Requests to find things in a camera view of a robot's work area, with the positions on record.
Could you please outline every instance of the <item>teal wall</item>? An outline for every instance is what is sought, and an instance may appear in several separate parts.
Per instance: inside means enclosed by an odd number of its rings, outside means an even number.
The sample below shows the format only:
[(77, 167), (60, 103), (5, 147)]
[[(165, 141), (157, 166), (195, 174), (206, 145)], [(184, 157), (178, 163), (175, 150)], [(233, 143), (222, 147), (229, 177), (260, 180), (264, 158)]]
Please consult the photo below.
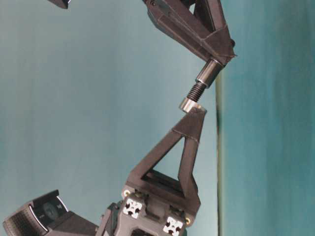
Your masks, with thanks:
[(315, 233), (315, 2), (222, 1), (235, 58), (218, 84), (222, 236)]
[[(59, 189), (99, 223), (133, 166), (184, 115), (204, 62), (156, 30), (142, 0), (0, 0), (0, 221)], [(190, 235), (217, 233), (215, 89), (195, 165)], [(180, 148), (159, 166), (176, 175)]]

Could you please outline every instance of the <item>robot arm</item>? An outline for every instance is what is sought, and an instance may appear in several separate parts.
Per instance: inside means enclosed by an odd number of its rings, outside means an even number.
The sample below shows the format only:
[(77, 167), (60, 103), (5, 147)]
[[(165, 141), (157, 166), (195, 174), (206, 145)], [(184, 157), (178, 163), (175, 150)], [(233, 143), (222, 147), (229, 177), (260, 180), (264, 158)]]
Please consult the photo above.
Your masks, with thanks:
[[(69, 0), (49, 0), (68, 8)], [(186, 115), (130, 172), (123, 200), (112, 203), (99, 227), (68, 211), (52, 192), (25, 204), (3, 223), (9, 236), (185, 236), (200, 207), (192, 172), (206, 110), (197, 102), (235, 56), (220, 0), (143, 0), (162, 32), (207, 63), (180, 105)], [(194, 12), (189, 8), (195, 4)], [(178, 180), (154, 166), (181, 140)]]

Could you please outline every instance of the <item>blue backdrop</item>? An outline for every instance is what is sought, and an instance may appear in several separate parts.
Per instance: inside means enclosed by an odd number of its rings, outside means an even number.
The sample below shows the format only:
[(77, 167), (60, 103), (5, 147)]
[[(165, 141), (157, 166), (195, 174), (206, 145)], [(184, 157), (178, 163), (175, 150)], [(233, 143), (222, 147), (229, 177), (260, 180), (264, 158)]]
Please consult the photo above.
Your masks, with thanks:
[(224, 0), (222, 236), (315, 233), (315, 2)]

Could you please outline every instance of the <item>screw head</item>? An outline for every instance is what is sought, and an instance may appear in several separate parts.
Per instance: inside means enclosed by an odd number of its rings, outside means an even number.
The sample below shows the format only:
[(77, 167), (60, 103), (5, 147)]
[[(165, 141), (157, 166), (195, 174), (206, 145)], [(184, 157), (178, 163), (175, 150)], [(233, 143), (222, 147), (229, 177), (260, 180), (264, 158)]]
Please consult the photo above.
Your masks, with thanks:
[(187, 224), (187, 225), (190, 225), (191, 220), (190, 220), (188, 217), (186, 217), (185, 219), (186, 219), (186, 224)]
[(130, 195), (130, 191), (128, 190), (128, 189), (126, 189), (125, 191), (124, 191), (124, 196), (125, 197), (128, 197)]

